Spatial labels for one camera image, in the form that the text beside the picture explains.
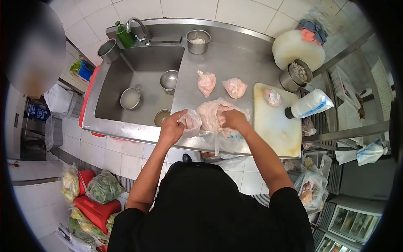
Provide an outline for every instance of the green soap dispenser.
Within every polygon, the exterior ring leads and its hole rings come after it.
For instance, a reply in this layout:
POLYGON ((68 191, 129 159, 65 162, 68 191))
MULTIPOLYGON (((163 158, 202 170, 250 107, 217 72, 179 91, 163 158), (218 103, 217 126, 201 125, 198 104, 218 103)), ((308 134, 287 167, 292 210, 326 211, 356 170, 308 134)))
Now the green soap dispenser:
POLYGON ((116 30, 116 35, 122 42, 124 48, 130 48, 134 45, 134 40, 130 33, 126 32, 126 29, 120 25, 120 21, 115 22, 115 26, 118 28, 116 30))

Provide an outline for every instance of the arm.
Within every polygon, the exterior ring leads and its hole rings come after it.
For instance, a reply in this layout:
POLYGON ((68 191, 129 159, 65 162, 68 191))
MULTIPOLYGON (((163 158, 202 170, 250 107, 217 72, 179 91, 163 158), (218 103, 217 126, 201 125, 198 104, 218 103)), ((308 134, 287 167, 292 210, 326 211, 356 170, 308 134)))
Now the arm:
POLYGON ((162 122, 160 137, 150 158, 145 163, 136 182, 130 189, 127 199, 127 208, 137 208, 148 213, 154 201, 162 164, 169 148, 178 142, 183 134, 184 125, 177 123, 178 119, 186 114, 187 109, 176 112, 162 122))
POLYGON ((273 149, 254 131, 245 115, 237 110, 223 112, 226 122, 223 128, 236 129, 245 138, 270 196, 283 187, 294 188, 280 159, 273 149))

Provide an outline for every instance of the gray rag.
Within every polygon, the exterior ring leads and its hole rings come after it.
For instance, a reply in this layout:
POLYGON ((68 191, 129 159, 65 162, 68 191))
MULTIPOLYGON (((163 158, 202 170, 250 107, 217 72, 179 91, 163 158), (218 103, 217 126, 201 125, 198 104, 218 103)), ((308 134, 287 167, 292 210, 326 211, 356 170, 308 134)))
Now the gray rag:
POLYGON ((315 33, 314 39, 316 41, 318 41, 319 43, 321 43, 322 45, 326 42, 326 40, 327 40, 326 38, 328 37, 328 34, 325 31, 325 29, 323 28, 323 25, 321 23, 319 23, 318 21, 309 21, 306 19, 302 19, 299 22, 299 25, 303 29, 307 29, 307 30, 315 33))

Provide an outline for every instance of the sink basin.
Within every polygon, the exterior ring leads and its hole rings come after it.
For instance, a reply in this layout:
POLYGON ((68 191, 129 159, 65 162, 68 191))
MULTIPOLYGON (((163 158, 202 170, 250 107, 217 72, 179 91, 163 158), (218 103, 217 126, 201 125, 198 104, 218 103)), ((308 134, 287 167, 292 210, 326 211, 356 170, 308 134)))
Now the sink basin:
POLYGON ((142 46, 122 50, 123 57, 111 63, 102 86, 95 117, 154 126, 154 116, 162 109, 171 110, 174 96, 160 86, 165 71, 177 70, 185 48, 182 46, 142 46), (140 84, 143 104, 136 111, 123 109, 120 96, 129 87, 140 84))

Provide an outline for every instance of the black shirt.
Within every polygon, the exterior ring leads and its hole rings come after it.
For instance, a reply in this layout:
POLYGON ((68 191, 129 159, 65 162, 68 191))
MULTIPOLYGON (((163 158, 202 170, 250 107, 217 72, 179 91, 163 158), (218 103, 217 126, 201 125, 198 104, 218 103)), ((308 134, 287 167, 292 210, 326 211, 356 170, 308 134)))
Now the black shirt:
POLYGON ((171 165, 153 209, 128 208, 113 224, 115 251, 314 251, 297 192, 277 190, 269 207, 238 191, 217 165, 171 165))

